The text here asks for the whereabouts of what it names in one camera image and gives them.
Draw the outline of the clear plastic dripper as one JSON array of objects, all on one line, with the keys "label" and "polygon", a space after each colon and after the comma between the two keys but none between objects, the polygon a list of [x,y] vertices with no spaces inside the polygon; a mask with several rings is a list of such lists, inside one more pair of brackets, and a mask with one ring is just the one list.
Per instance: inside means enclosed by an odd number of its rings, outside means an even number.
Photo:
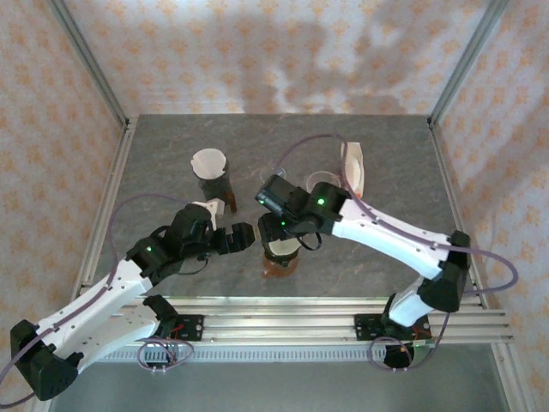
[{"label": "clear plastic dripper", "polygon": [[334,188],[341,188],[341,181],[337,174],[328,171],[312,173],[305,182],[305,189],[313,194],[326,194]]}]

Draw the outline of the orange plastic dripper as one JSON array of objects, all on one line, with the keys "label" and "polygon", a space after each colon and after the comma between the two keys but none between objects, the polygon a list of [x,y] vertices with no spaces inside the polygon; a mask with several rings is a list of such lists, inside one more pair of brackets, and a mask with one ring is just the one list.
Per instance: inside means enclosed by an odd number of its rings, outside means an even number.
[{"label": "orange plastic dripper", "polygon": [[264,278],[269,277],[286,277],[291,275],[298,266],[299,263],[299,256],[290,263],[288,267],[282,267],[278,264],[273,264],[269,262],[264,256],[263,256],[263,270],[262,270],[262,276]]}]

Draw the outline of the grey dripper with brown handle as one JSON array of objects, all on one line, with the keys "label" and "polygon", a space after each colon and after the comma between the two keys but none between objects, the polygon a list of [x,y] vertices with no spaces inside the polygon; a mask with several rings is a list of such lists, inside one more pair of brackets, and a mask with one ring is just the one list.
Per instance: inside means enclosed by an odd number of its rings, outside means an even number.
[{"label": "grey dripper with brown handle", "polygon": [[[205,179],[205,178],[198,178],[199,182],[201,180],[210,180],[210,179],[223,179],[225,181],[227,181],[230,186],[231,186],[231,182],[230,182],[230,173],[229,173],[229,168],[228,168],[228,165],[225,165],[220,172],[216,173],[215,176],[213,178],[208,178],[208,179]],[[236,203],[236,197],[233,193],[233,190],[232,190],[232,186],[231,186],[231,192],[229,193],[229,203],[225,203],[226,206],[229,207],[229,209],[231,210],[232,213],[236,213],[237,212],[237,203]]]}]

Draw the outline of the coffee filter packet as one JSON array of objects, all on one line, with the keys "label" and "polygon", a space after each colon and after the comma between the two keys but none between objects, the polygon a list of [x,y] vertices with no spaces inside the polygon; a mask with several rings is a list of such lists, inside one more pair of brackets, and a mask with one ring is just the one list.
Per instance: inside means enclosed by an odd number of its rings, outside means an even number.
[{"label": "coffee filter packet", "polygon": [[365,189],[365,167],[363,150],[359,142],[341,145],[341,159],[345,165],[345,175],[353,193],[362,198]]}]

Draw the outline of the grey metal panel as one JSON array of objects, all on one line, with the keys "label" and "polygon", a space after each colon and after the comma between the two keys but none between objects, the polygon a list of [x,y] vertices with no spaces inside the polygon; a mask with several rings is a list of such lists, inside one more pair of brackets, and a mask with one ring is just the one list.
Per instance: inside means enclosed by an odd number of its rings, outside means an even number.
[{"label": "grey metal panel", "polygon": [[439,356],[410,373],[364,362],[89,368],[48,412],[510,412],[491,366]]}]

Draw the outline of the small green circuit board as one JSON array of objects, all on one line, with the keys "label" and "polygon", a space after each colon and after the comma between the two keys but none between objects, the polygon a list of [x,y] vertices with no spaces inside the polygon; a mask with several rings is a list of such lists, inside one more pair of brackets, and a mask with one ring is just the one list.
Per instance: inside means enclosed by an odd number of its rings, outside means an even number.
[{"label": "small green circuit board", "polygon": [[411,343],[410,353],[413,354],[413,358],[417,360],[424,359],[431,350],[435,347],[435,341],[428,340],[416,340]]}]

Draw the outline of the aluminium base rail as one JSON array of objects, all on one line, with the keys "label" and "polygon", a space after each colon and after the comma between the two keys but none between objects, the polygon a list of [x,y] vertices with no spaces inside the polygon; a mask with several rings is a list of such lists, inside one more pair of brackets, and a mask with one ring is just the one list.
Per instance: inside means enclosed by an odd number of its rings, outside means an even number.
[{"label": "aluminium base rail", "polygon": [[[357,342],[354,316],[380,314],[386,300],[333,297],[168,298],[182,314],[204,317],[202,345],[351,345]],[[486,309],[466,298],[459,312],[428,315],[431,334],[444,344],[493,344],[514,341],[510,320],[501,309]]]}]

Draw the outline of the aluminium table side rail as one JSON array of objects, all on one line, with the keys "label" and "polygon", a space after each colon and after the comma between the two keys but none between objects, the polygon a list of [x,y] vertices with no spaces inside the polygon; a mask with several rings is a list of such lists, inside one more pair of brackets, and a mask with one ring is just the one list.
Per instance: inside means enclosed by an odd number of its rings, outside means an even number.
[{"label": "aluminium table side rail", "polygon": [[137,123],[138,117],[129,118],[119,138],[100,199],[100,206],[72,290],[72,299],[79,296],[82,288],[91,285],[94,278]]},{"label": "aluminium table side rail", "polygon": [[[429,123],[428,128],[430,131],[435,155],[437,157],[437,162],[440,168],[440,172],[442,174],[443,183],[447,192],[449,205],[456,224],[456,228],[464,233],[468,233],[466,225],[464,224],[464,220],[462,219],[461,208],[457,202],[457,191],[455,190],[454,184],[452,183],[452,175],[450,173],[449,162],[445,158],[442,143],[437,135],[437,126],[435,124]],[[476,262],[473,257],[470,258],[468,279],[473,289],[472,297],[481,304],[483,309],[490,309],[491,305],[489,300],[482,293],[479,293],[479,290],[484,287],[484,284],[483,281],[480,279]]]}]

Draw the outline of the aluminium frame post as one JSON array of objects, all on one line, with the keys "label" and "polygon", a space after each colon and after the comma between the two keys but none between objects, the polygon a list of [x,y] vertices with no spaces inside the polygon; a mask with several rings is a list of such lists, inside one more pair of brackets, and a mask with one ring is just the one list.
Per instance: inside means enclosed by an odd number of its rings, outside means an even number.
[{"label": "aluminium frame post", "polygon": [[103,70],[100,68],[97,59],[86,41],[75,17],[70,12],[67,3],[65,0],[45,0],[45,2],[56,17],[60,27],[64,30],[69,43],[90,75],[95,87],[99,90],[111,115],[120,128],[125,130],[130,122],[129,118],[125,115],[124,109],[119,103]]},{"label": "aluminium frame post", "polygon": [[444,114],[449,109],[451,102],[482,52],[487,40],[489,40],[509,2],[510,0],[489,0],[484,14],[469,38],[455,68],[452,70],[431,114],[427,117],[430,130],[434,130],[443,120]]}]

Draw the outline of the aluminium frame leg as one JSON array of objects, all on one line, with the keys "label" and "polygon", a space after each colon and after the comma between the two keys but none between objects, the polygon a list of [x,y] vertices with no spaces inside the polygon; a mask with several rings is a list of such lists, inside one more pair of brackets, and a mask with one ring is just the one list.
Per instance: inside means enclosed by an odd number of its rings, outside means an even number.
[{"label": "aluminium frame leg", "polygon": [[529,412],[529,400],[513,344],[492,343],[491,350],[510,412]]}]

